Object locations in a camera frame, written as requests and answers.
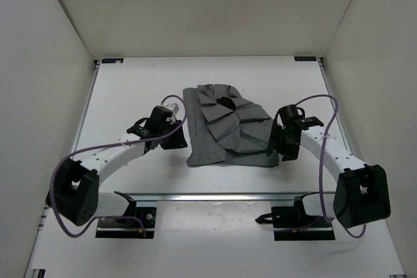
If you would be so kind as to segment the grey pleated skirt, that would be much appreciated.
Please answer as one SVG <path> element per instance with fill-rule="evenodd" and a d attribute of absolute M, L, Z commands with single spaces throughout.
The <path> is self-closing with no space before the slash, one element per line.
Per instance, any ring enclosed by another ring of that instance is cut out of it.
<path fill-rule="evenodd" d="M 183 98 L 192 146 L 189 167 L 279 165 L 279 154 L 266 152 L 273 118 L 261 105 L 224 84 L 186 88 Z"/>

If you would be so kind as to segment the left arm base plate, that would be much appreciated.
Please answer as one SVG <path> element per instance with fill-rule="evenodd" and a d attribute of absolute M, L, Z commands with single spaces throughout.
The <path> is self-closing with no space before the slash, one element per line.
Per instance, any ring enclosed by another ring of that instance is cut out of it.
<path fill-rule="evenodd" d="M 151 240 L 155 235 L 157 202 L 136 202 L 127 216 L 134 218 L 101 218 L 97 224 L 95 237 L 101 239 Z"/>

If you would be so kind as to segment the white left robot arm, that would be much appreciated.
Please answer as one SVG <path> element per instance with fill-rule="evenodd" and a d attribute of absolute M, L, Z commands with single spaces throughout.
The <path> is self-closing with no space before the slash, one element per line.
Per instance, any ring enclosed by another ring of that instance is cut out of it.
<path fill-rule="evenodd" d="M 116 146 L 97 149 L 79 159 L 69 157 L 54 176 L 47 204 L 79 227 L 95 217 L 114 216 L 120 224 L 132 223 L 136 218 L 133 198 L 120 191 L 101 193 L 99 187 L 121 167 L 155 148 L 186 148 L 178 111 L 177 104 L 157 105 L 149 117 L 128 128 Z"/>

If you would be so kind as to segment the blue label sticker right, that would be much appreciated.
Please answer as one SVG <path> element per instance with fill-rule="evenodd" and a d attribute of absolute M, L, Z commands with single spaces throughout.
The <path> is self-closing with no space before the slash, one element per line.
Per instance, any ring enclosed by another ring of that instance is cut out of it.
<path fill-rule="evenodd" d="M 317 58 L 314 56 L 294 56 L 296 62 L 316 62 Z"/>

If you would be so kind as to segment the blue label sticker left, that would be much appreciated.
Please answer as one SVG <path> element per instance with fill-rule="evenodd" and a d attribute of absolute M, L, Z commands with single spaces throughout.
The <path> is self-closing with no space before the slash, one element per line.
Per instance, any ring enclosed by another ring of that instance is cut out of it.
<path fill-rule="evenodd" d="M 102 64 L 121 64 L 124 62 L 123 58 L 103 58 L 101 60 Z"/>

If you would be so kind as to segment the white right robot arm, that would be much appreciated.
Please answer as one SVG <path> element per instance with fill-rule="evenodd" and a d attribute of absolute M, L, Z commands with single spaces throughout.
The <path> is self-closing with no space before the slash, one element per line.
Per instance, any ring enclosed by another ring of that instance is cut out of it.
<path fill-rule="evenodd" d="M 301 148 L 332 175 L 336 190 L 301 197 L 292 210 L 297 225 L 307 226 L 318 216 L 335 219 L 349 229 L 390 216 L 385 170 L 380 165 L 368 165 L 342 147 L 325 132 L 317 117 L 306 117 L 294 104 L 284 106 L 274 117 L 267 153 L 276 152 L 282 161 L 294 161 Z"/>

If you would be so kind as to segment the aluminium table front rail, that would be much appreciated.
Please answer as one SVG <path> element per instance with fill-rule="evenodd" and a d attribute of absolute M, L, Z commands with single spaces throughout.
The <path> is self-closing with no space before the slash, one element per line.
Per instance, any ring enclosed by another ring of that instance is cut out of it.
<path fill-rule="evenodd" d="M 302 193 L 131 193 L 136 201 L 292 201 Z"/>

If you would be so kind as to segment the blue label sticker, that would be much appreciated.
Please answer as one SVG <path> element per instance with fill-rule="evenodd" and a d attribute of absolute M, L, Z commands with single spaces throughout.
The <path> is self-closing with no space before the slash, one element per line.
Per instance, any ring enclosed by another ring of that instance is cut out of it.
<path fill-rule="evenodd" d="M 296 62 L 316 62 L 317 58 L 314 56 L 294 56 Z"/>
<path fill-rule="evenodd" d="M 124 62 L 123 58 L 103 58 L 101 60 L 102 64 L 121 64 Z"/>

